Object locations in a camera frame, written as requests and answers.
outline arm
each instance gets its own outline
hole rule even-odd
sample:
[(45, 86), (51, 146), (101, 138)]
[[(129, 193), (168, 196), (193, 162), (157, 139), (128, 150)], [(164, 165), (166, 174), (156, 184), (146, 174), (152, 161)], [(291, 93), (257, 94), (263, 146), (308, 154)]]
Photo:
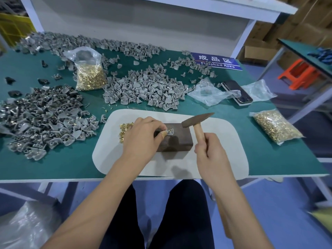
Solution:
[(241, 188), (238, 186), (229, 164), (226, 152), (218, 137), (205, 133), (206, 142), (198, 143), (198, 171), (215, 192), (219, 213), (229, 228), (234, 248), (273, 249), (268, 237), (260, 226)]
[(122, 197), (157, 151), (166, 126), (152, 117), (138, 118), (124, 137), (123, 153), (93, 192), (44, 244), (49, 248), (99, 248)]

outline plastic bag of brass rivets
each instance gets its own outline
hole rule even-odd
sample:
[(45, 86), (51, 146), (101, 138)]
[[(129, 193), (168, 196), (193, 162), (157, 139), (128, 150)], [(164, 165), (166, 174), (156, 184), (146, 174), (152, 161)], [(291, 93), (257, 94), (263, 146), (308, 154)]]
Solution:
[(304, 137), (296, 127), (290, 124), (277, 109), (249, 113), (276, 144)]
[(124, 137), (124, 134), (127, 132), (128, 129), (130, 129), (132, 126), (134, 125), (134, 122), (132, 123), (123, 123), (120, 125), (120, 129), (121, 129), (121, 132), (120, 132), (120, 143), (123, 143), (123, 137)]
[(102, 55), (100, 53), (90, 47), (83, 46), (66, 51), (63, 54), (71, 61), (74, 61), (77, 67), (76, 90), (95, 90), (107, 84), (101, 65)]

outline left hand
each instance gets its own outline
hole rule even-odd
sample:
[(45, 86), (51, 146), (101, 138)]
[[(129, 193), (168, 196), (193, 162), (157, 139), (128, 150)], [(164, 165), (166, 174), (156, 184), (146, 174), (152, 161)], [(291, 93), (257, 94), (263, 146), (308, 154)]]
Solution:
[(155, 138), (153, 137), (156, 129), (167, 130), (167, 127), (161, 121), (152, 117), (137, 118), (134, 126), (127, 130), (123, 138), (122, 159), (129, 159), (133, 166), (137, 166), (140, 173), (145, 165), (155, 155), (159, 144), (164, 139), (165, 132), (160, 132)]

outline hammer head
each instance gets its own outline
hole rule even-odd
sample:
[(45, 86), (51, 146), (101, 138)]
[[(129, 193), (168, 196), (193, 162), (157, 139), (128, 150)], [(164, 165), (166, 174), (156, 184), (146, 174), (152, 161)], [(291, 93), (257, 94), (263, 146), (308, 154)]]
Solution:
[(189, 119), (186, 119), (185, 121), (182, 121), (182, 127), (190, 127), (190, 126), (194, 126), (198, 123), (201, 123), (202, 121), (206, 120), (207, 118), (209, 118), (211, 115), (213, 115), (214, 113), (205, 113), (205, 114), (199, 114), (196, 116), (193, 116)]

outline smartphone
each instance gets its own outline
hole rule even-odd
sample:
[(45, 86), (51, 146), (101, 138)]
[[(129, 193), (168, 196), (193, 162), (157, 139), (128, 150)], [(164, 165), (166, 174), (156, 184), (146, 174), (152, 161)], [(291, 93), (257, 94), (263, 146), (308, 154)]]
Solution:
[(240, 87), (240, 85), (235, 80), (227, 80), (222, 82), (222, 87), (226, 91), (231, 90), (240, 90), (241, 91), (241, 97), (240, 98), (234, 98), (235, 102), (238, 105), (250, 105), (253, 102), (253, 99), (247, 94), (246, 91)]

